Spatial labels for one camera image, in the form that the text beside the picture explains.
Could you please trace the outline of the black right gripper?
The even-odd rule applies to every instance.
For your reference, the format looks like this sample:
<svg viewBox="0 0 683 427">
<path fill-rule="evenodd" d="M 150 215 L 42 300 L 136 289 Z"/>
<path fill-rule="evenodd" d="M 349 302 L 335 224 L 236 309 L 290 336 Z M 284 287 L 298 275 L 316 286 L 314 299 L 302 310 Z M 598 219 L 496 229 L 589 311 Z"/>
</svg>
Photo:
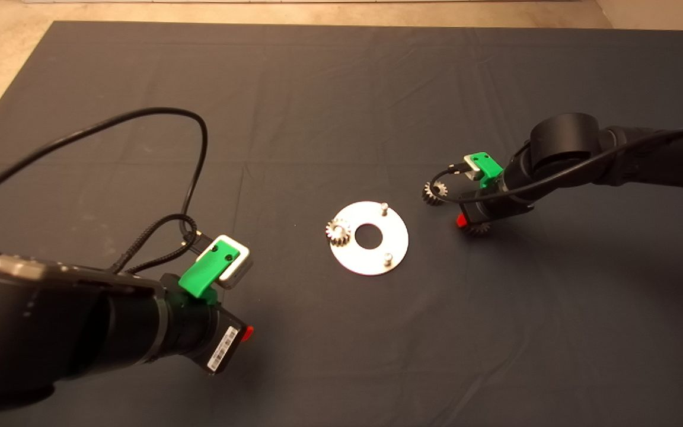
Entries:
<svg viewBox="0 0 683 427">
<path fill-rule="evenodd" d="M 523 215 L 534 210 L 534 202 L 516 196 L 493 198 L 461 205 L 456 217 L 458 229 L 490 229 L 493 221 Z"/>
</svg>

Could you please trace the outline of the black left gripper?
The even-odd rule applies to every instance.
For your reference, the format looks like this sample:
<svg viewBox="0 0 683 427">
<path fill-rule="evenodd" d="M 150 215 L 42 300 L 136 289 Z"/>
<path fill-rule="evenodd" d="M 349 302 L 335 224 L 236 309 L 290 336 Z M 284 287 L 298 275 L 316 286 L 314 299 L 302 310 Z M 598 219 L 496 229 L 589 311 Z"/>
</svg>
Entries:
<svg viewBox="0 0 683 427">
<path fill-rule="evenodd" d="M 184 356 L 209 375 L 225 370 L 239 345 L 247 342 L 254 327 L 223 308 L 195 298 L 178 284 L 179 276 L 164 274 L 167 326 L 155 359 Z"/>
</svg>

